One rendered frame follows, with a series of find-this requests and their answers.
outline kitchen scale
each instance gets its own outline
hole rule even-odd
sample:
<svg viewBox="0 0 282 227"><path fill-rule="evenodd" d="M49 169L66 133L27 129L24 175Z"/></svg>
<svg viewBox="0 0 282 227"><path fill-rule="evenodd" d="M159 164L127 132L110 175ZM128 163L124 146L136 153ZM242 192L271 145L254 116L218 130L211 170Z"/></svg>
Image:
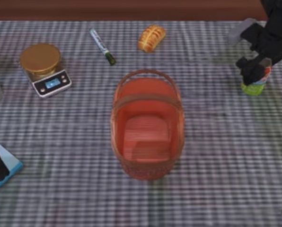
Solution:
<svg viewBox="0 0 282 227"><path fill-rule="evenodd" d="M20 65L41 98L57 94L72 85L60 60L59 49L51 44L32 45L21 53Z"/></svg>

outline white and green marker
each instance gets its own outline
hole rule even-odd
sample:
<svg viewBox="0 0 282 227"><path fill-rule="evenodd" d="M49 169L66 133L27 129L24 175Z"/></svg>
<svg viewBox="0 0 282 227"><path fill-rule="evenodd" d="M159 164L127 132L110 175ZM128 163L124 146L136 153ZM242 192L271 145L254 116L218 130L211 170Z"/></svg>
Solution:
<svg viewBox="0 0 282 227"><path fill-rule="evenodd" d="M115 65L116 64L116 59L112 56L112 54L109 52L109 50L105 47L105 45L103 44L102 40L100 39L100 36L97 34L95 29L92 28L89 31L89 33L93 37L93 39L95 40L95 42L96 42L97 46L99 47L99 49L101 50L101 52L105 55L105 57L108 60L108 62L111 65Z"/></svg>

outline glass cup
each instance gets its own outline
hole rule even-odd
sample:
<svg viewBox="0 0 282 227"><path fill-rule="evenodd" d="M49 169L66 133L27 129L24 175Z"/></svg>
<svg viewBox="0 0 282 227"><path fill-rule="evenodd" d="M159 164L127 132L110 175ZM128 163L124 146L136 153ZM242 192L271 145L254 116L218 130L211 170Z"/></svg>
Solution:
<svg viewBox="0 0 282 227"><path fill-rule="evenodd" d="M161 78L128 81L144 73ZM111 114L111 143L132 178L156 180L171 171L184 146L184 112L178 88L168 75L138 70L119 82Z"/></svg>

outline red basket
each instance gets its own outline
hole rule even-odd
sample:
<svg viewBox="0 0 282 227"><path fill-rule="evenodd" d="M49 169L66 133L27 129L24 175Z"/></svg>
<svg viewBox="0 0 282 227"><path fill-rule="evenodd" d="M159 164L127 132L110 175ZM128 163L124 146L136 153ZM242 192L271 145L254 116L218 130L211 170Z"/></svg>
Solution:
<svg viewBox="0 0 282 227"><path fill-rule="evenodd" d="M142 77L151 73L158 78ZM138 70L118 84L111 114L111 143L124 171L139 180L163 177L184 146L184 113L174 81L156 70Z"/></svg>

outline blue lcd screen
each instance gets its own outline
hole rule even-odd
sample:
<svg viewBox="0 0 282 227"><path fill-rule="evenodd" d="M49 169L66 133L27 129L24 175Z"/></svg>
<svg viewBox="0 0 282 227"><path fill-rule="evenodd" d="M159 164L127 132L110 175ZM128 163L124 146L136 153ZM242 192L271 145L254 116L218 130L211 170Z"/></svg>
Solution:
<svg viewBox="0 0 282 227"><path fill-rule="evenodd" d="M57 85L61 84L60 80L58 80L57 78L56 79L53 79L53 80L50 80L48 82L45 83L45 86L47 89L50 89L52 87L55 87Z"/></svg>

